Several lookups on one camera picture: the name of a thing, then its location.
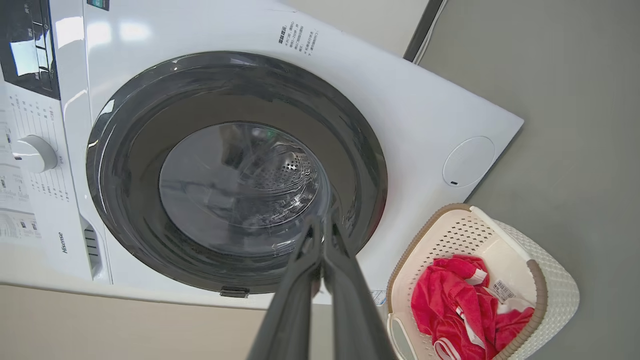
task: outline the circular cover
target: circular cover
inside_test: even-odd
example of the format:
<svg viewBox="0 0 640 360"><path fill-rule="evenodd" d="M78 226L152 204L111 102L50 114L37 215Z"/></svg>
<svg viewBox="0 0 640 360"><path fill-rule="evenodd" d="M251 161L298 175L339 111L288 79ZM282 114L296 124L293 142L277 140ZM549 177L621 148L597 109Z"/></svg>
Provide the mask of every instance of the circular cover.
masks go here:
<svg viewBox="0 0 640 360"><path fill-rule="evenodd" d="M362 114L319 77L201 53L131 79L90 135L87 177L114 237L154 270L220 291L275 291L308 217L337 208L360 250L387 194Z"/></svg>

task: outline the washing machine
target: washing machine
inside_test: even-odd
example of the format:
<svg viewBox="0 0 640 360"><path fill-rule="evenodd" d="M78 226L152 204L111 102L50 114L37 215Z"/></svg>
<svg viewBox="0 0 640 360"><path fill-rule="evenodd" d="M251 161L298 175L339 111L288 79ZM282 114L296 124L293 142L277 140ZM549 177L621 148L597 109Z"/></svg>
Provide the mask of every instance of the washing machine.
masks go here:
<svg viewBox="0 0 640 360"><path fill-rule="evenodd" d="M412 236L523 123L275 1L3 6L7 139L39 233L4 282L266 308L333 209L382 303Z"/></svg>

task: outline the dial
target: dial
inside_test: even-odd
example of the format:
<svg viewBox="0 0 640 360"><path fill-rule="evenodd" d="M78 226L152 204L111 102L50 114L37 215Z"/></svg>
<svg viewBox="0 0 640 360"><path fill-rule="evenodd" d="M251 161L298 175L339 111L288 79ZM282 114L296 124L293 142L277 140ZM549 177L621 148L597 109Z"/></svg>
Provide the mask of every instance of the dial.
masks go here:
<svg viewBox="0 0 640 360"><path fill-rule="evenodd" d="M30 172L45 172L58 164L58 157L51 145L35 135L17 140L11 150L18 164Z"/></svg>

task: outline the red clothing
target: red clothing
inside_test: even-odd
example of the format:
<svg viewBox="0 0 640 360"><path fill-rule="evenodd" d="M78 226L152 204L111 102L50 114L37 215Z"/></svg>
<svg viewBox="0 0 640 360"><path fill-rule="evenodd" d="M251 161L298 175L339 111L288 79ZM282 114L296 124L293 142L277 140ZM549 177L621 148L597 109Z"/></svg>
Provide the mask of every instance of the red clothing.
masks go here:
<svg viewBox="0 0 640 360"><path fill-rule="evenodd" d="M499 313L488 285L484 261L464 255L435 259L418 280L413 317L442 359L492 359L529 322L532 307Z"/></svg>

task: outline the white laundry basket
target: white laundry basket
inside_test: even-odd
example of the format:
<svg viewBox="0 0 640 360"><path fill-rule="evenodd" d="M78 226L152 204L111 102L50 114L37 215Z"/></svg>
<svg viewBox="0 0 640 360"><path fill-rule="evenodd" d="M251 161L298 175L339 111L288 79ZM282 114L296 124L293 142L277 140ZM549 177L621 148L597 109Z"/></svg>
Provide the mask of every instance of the white laundry basket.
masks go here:
<svg viewBox="0 0 640 360"><path fill-rule="evenodd" d="M495 359L524 359L569 322L578 308L578 287L569 273L520 231L467 204L438 210L396 266L387 288L388 331L400 359L436 359L431 336L421 333L411 310L413 288L435 258L469 254L482 258L489 287L536 304L520 334Z"/></svg>

